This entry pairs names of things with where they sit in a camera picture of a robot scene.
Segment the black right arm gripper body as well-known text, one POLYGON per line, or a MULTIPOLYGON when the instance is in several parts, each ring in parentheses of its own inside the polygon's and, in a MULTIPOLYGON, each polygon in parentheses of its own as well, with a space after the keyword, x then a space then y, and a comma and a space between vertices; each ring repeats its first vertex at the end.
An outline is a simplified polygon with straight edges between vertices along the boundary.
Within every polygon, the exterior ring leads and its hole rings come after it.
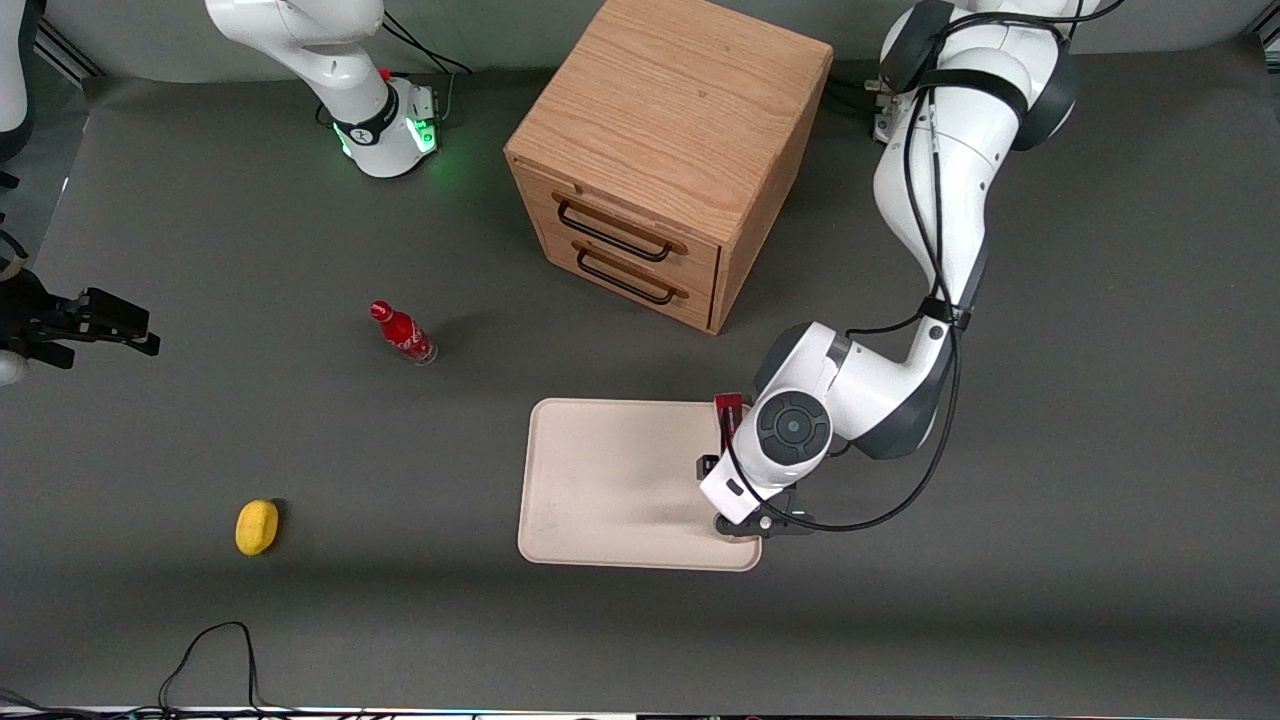
POLYGON ((35 360, 58 369, 74 366, 76 351, 42 333, 74 334, 79 328, 82 300, 49 293, 26 266, 4 266, 1 283, 1 345, 4 372, 28 372, 35 360))

